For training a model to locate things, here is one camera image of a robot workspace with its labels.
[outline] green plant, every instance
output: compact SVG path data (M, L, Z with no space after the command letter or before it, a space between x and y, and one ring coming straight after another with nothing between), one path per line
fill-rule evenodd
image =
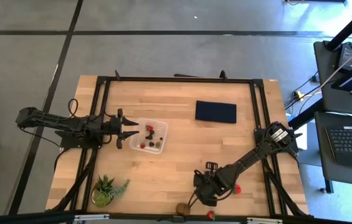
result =
M115 179L109 180L106 174L103 176L103 179L98 176L98 181L94 185L95 192L93 199L95 206L104 207L108 205L113 198L119 198L125 193L130 180L127 179L121 187L112 186L113 180Z

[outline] wooden tabletop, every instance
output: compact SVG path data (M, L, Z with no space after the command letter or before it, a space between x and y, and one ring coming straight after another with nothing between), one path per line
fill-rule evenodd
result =
M96 76L80 77L75 94L79 102L77 116L89 114L96 79ZM264 85L271 122L287 125L278 81L264 80ZM264 127L259 90L256 92ZM236 104L237 124L195 120L197 100ZM248 84L111 82L106 112L116 114L118 108L123 108L124 115L132 121L149 118L167 123L168 135L159 155L131 149L129 139L123 143L123 149L116 148L116 141L104 145L98 151L93 184L98 175L104 174L115 178L114 185L121 185L126 179L130 179L130 184L122 198L104 208L97 208L90 201L89 212L175 214L176 205L187 203L194 190L194 169L203 171L207 161L219 166L234 163L255 147L255 119ZM47 208L57 205L74 183L80 152L80 149L71 149L59 159ZM277 156L285 190L307 213L296 161L289 154ZM191 214L205 215L214 210L219 215L269 215L260 162L242 173L237 183L242 188L241 194L231 195L218 202L215 208L197 201ZM275 187L273 196L279 212ZM83 194L79 194L77 208L81 207L82 197Z

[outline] clear plastic container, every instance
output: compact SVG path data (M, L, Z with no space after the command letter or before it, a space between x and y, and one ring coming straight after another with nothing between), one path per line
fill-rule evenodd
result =
M131 137L129 146L139 151L160 154L164 148L164 142L168 133L168 124L148 118L138 118L137 123L139 125L136 126L135 131L140 131L140 133ZM150 135L147 129L150 126L153 128L154 133L152 134L152 139L147 139L146 137Z

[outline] concrete floor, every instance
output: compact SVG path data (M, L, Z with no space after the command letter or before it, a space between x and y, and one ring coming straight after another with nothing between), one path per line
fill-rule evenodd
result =
M76 0L0 0L0 29L67 30ZM286 30L337 33L351 19L342 3L283 1L85 1L77 30ZM5 212L30 136L15 118L25 106L41 108L64 36L0 36L0 215ZM174 73L280 80L284 99L316 72L313 43L321 37L73 36L50 112L67 116L80 75L171 76ZM315 85L308 84L306 92ZM44 136L59 142L52 130ZM41 141L20 213L41 212L58 149ZM301 166L309 211L320 218L352 221L352 185L335 184L318 195L321 170ZM128 221L111 221L128 223Z

